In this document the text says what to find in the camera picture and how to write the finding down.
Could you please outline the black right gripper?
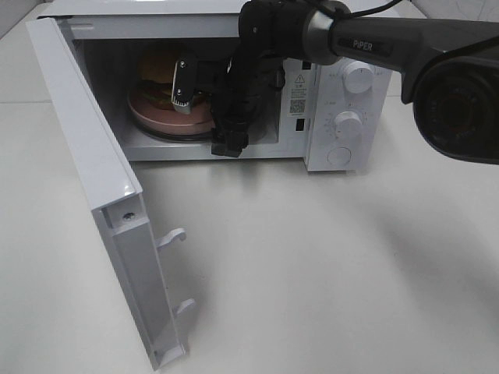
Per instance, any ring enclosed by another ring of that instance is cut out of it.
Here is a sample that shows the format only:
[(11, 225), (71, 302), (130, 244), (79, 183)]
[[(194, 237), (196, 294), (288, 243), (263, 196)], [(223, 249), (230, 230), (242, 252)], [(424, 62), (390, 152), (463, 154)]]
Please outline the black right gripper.
[(202, 72), (196, 79), (198, 59), (183, 52), (175, 63), (173, 108), (189, 115), (195, 88), (210, 94), (211, 153), (238, 158), (249, 145), (248, 129), (260, 116), (264, 98), (277, 91), (287, 58), (307, 61), (303, 31), (308, 20), (304, 1), (247, 1), (238, 15), (239, 42), (232, 54), (214, 63), (216, 78)]

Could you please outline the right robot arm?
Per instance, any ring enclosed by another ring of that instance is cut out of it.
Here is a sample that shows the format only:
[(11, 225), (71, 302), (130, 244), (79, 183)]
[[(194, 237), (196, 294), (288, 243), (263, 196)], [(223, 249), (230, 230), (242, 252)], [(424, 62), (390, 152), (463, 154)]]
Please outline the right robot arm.
[(294, 58), (331, 65), (342, 57), (399, 72), (401, 99), (422, 137), (460, 161), (498, 161), (498, 25), (463, 19), (397, 19), (383, 8), (351, 12), (338, 1), (249, 1), (239, 45), (221, 62), (179, 56), (172, 105), (189, 112), (211, 97), (212, 154), (238, 157), (265, 90)]

